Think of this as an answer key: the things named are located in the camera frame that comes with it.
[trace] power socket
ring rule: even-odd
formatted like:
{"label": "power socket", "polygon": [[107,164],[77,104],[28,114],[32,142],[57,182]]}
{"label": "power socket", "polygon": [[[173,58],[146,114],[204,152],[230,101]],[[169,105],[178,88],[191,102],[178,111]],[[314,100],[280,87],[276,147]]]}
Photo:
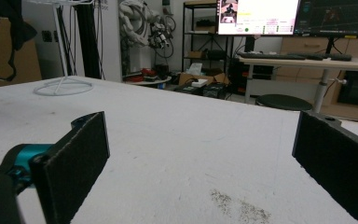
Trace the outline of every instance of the power socket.
{"label": "power socket", "polygon": [[191,86],[192,87],[203,87],[203,86],[205,86],[206,84],[208,83],[208,79],[199,79],[199,81],[198,82],[196,82],[196,81],[193,81],[192,83],[191,83]]}

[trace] monitor screen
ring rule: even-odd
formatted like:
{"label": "monitor screen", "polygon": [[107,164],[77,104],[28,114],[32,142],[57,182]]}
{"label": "monitor screen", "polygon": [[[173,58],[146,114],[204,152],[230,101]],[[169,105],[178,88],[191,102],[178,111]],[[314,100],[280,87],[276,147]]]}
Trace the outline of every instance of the monitor screen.
{"label": "monitor screen", "polygon": [[295,35],[358,37],[358,0],[302,0]]}
{"label": "monitor screen", "polygon": [[299,0],[217,0],[219,35],[292,35]]}

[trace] drawer handle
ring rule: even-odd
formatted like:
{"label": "drawer handle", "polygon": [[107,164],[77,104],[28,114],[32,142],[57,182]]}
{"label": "drawer handle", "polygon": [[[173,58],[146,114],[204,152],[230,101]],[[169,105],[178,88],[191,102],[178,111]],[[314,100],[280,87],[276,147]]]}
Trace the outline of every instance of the drawer handle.
{"label": "drawer handle", "polygon": [[305,43],[304,46],[306,48],[319,48],[321,45],[320,44],[307,44],[307,43]]}

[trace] black stool seat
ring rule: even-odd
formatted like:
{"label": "black stool seat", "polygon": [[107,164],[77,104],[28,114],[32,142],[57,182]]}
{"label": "black stool seat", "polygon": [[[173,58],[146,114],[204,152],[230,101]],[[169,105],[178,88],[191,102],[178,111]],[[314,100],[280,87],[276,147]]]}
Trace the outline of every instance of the black stool seat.
{"label": "black stool seat", "polygon": [[293,110],[293,111],[312,109],[312,104],[308,103],[305,100],[296,98],[294,96],[281,95],[281,94],[261,95],[257,97],[255,103],[257,105],[264,105],[267,107],[284,109],[284,110]]}

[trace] box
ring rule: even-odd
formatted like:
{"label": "box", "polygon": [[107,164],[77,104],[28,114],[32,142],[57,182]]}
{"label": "box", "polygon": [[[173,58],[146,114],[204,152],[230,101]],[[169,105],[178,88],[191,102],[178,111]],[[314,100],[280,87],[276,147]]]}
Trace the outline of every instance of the box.
{"label": "box", "polygon": [[189,58],[205,58],[205,52],[203,51],[190,51],[187,55]]}
{"label": "box", "polygon": [[[7,18],[0,19],[0,77],[9,77],[13,74],[7,64],[11,53],[10,25]],[[22,48],[16,51],[14,65],[17,69],[16,77],[10,82],[0,81],[0,87],[42,79],[33,39],[25,42]]]}
{"label": "box", "polygon": [[188,82],[191,81],[192,78],[196,78],[196,79],[207,79],[207,85],[213,83],[213,82],[221,82],[221,83],[225,83],[226,85],[229,84],[229,80],[228,77],[226,76],[226,74],[221,73],[212,77],[208,77],[208,76],[198,76],[198,75],[191,75],[191,74],[187,74],[187,73],[182,73],[180,75],[179,78],[179,86],[184,85]]}
{"label": "box", "polygon": [[194,29],[196,31],[208,31],[211,34],[216,34],[215,26],[196,26]]}

